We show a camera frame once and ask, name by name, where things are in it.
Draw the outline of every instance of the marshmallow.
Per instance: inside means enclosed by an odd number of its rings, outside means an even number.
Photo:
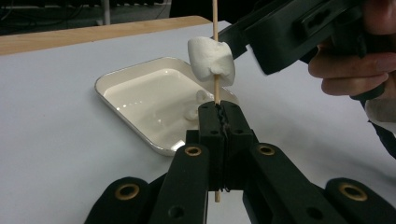
[[[198,107],[199,105],[186,105],[184,107],[184,118],[187,120],[196,120],[198,119]]]
[[[200,81],[220,75],[220,86],[232,86],[235,79],[235,66],[230,47],[224,42],[198,36],[188,42],[192,72]]]
[[[195,99],[198,104],[204,104],[206,102],[213,101],[213,98],[213,94],[203,90],[198,90],[198,92],[195,94]]]

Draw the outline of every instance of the white tabletop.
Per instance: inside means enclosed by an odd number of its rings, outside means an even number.
[[[165,173],[172,158],[154,152],[93,86],[153,59],[188,62],[187,41],[211,32],[208,24],[1,56],[0,223],[83,223],[113,181]],[[358,102],[322,93],[303,63],[266,77],[249,51],[235,67],[229,90],[261,142],[280,147],[321,187],[352,178],[396,206],[396,160]],[[208,223],[247,222],[241,192],[211,198]]]

